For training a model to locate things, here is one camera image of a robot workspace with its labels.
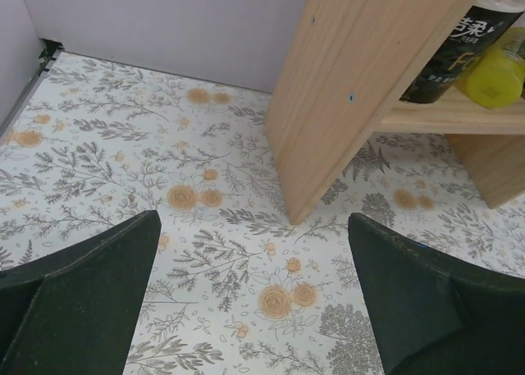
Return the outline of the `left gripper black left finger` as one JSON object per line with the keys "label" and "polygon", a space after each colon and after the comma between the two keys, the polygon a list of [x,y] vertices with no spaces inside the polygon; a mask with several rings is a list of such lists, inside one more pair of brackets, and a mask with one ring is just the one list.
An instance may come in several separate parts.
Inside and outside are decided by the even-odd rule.
{"label": "left gripper black left finger", "polygon": [[121,374],[157,253],[142,212],[1,273],[3,374]]}

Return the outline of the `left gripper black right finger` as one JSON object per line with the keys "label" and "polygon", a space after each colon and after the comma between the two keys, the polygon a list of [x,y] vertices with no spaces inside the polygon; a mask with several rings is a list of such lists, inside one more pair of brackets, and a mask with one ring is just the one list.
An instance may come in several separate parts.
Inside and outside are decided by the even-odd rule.
{"label": "left gripper black right finger", "polygon": [[349,246],[387,374],[522,374],[524,280],[353,213]]}

